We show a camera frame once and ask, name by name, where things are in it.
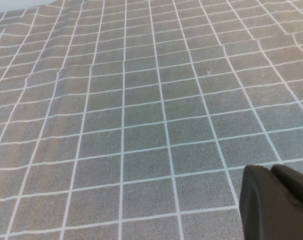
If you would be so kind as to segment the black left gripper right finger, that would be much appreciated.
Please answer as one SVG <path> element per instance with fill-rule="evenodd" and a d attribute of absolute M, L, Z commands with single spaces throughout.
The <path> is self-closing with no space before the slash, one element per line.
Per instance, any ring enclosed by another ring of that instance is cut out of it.
<path fill-rule="evenodd" d="M 303 204 L 303 174 L 282 164 L 273 165 L 271 172 L 293 197 Z"/>

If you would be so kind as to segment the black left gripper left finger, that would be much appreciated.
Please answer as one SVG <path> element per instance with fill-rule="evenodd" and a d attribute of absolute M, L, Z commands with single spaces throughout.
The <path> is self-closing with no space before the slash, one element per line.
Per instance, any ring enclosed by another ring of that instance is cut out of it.
<path fill-rule="evenodd" d="M 303 240 L 303 204 L 271 169 L 244 168 L 239 211 L 246 240 Z"/>

